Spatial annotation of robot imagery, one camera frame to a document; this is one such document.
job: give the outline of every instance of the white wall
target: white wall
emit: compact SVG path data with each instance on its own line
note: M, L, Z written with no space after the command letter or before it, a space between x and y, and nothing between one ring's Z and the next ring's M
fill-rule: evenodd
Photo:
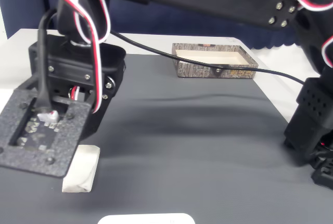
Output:
M6 35L4 20L2 18L1 8L0 8L0 45L6 40L7 40L7 35Z

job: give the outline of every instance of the small box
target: small box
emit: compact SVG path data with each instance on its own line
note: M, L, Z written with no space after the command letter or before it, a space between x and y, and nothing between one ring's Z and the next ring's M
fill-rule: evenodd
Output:
M172 54L225 67L258 68L257 62L240 45L174 43ZM255 72L222 70L174 60L178 77L253 78Z

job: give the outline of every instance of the circuit board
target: circuit board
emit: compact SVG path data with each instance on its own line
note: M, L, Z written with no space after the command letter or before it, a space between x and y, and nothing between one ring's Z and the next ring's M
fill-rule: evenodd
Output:
M15 146L46 151L51 148L56 134L61 130L62 124L62 117L56 124L45 123L41 122L36 114L33 114L21 131Z

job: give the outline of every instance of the robotic arm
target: robotic arm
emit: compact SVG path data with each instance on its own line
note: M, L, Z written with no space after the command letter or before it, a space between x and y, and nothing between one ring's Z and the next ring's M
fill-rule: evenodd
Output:
M316 169L315 183L333 189L332 0L130 1L166 4L273 30L292 25L309 62L321 76L306 80L297 98L299 107L285 131L286 144ZM46 43L46 27L39 29L39 41L29 48L33 75L14 91L0 115L0 165L63 177L78 142L97 131L125 70L125 51L103 43L111 28L106 5L106 0L59 0L57 28L64 36L49 35ZM34 87L38 95L30 90ZM79 93L81 101L75 100ZM40 104L50 102L45 95L52 98L51 112L42 111ZM49 119L54 112L59 117L52 122ZM42 121L40 114L46 114L46 120Z

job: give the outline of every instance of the black cable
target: black cable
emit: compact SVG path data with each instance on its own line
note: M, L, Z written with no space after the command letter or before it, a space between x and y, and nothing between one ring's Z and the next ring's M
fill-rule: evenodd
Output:
M250 68L250 67L246 67L246 68L242 68L242 67L225 67L225 66L222 66L222 65L213 65L213 64L207 64L207 63L203 63L203 62L199 62L199 61L193 61L193 60L184 59L184 58L172 55L172 54L167 54L166 52L159 51L159 50L153 49L151 47L142 45L142 44L140 44L138 42L135 42L135 41L133 41L133 40L131 40L129 38L126 38L125 36L123 36L123 35L115 32L115 31L112 31L112 30L111 30L111 34L114 35L114 36L116 36L116 37L118 37L119 39L122 39L123 41L125 41L127 43L130 43L133 46L142 48L144 50L153 52L155 54L159 54L159 55L165 56L165 57L170 58L170 59L175 59L175 60L178 60L178 61L184 61L184 62L187 62L187 63L190 63L190 64L201 65L203 67L210 67L210 68L214 68L214 69L270 73L270 74L279 75L279 76L282 76L282 77L289 78L291 80L294 80L294 81L300 83L301 85L304 85L303 81L299 80L298 78L296 78L294 76L291 76L291 75L288 75L286 73L283 73L283 72L276 72L276 71L271 71L271 70L266 70L266 69Z
M50 112L52 104L47 85L48 52L47 52L47 27L57 10L50 9L40 21L37 39L37 65L38 65L38 96L35 107L38 112Z

